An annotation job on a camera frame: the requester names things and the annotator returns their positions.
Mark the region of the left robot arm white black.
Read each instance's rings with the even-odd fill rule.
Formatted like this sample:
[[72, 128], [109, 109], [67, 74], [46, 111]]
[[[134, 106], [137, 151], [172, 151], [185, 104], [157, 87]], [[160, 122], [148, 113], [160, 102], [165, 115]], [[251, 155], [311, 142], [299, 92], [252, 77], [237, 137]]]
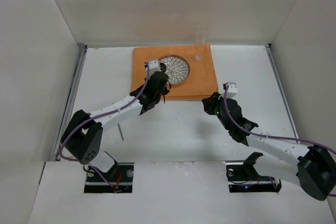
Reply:
[[156, 71], [121, 101], [96, 112], [77, 111], [63, 133], [59, 156], [94, 167], [101, 173], [112, 173], [117, 161], [101, 150], [103, 131], [153, 109], [161, 96], [168, 94], [168, 82], [168, 75]]

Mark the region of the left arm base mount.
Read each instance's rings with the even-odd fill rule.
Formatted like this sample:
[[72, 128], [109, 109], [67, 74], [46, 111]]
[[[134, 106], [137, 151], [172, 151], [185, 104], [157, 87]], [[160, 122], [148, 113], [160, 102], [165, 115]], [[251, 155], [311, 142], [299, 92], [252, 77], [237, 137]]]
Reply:
[[86, 181], [84, 193], [87, 194], [130, 194], [133, 189], [134, 163], [119, 163], [116, 172], [111, 178], [102, 173], [108, 181], [103, 178], [90, 166], [84, 165]]

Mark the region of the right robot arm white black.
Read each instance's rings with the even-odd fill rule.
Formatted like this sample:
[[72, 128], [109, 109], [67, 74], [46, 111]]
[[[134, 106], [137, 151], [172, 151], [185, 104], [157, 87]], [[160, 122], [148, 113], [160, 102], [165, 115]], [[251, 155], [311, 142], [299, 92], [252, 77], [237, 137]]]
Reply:
[[202, 99], [204, 112], [214, 115], [237, 143], [256, 149], [239, 166], [242, 182], [269, 177], [299, 186], [310, 197], [324, 201], [334, 194], [335, 150], [323, 144], [275, 136], [243, 117], [230, 93], [214, 92]]

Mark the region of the orange cloth placemat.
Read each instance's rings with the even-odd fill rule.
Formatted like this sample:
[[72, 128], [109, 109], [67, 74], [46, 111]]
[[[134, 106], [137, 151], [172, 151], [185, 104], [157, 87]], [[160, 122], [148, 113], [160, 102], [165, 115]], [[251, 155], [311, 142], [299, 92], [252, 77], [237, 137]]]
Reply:
[[188, 78], [181, 84], [172, 85], [165, 96], [167, 100], [200, 101], [218, 91], [218, 82], [213, 63], [211, 46], [174, 45], [157, 47], [137, 47], [133, 50], [131, 90], [144, 84], [146, 71], [144, 63], [168, 55], [184, 58], [190, 66]]

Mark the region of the clear wine glass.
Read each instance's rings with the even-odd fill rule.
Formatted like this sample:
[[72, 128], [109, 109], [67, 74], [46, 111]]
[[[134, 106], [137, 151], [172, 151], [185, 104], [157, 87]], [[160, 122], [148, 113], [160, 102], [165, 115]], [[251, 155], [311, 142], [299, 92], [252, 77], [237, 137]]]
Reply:
[[205, 42], [207, 36], [207, 27], [204, 25], [197, 25], [195, 31], [195, 42], [197, 46], [197, 52], [195, 55], [196, 61], [202, 60], [201, 48], [203, 43]]

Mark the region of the floral patterned ceramic plate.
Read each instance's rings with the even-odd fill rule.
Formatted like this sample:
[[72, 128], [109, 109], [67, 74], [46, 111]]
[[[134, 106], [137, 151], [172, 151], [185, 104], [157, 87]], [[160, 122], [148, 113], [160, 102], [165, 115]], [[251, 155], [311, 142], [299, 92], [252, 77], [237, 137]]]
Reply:
[[165, 73], [171, 85], [178, 85], [187, 80], [191, 68], [186, 59], [178, 55], [167, 55], [160, 58], [160, 63], [165, 64]]

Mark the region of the black fork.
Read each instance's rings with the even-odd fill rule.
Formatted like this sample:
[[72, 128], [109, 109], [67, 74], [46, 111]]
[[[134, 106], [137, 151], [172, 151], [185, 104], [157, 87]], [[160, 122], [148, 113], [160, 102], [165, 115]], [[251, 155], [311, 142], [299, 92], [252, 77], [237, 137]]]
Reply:
[[121, 137], [122, 141], [124, 141], [124, 137], [123, 137], [123, 133], [122, 133], [121, 125], [118, 124], [117, 126], [118, 126], [118, 130], [119, 130], [120, 137]]

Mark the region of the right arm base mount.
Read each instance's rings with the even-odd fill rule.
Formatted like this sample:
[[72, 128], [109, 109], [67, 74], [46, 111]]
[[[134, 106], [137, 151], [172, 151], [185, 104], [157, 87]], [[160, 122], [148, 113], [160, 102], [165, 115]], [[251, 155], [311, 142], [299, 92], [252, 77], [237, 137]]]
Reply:
[[261, 176], [254, 168], [257, 159], [263, 156], [253, 152], [243, 161], [226, 162], [226, 177], [230, 193], [278, 193], [282, 188], [281, 180]]

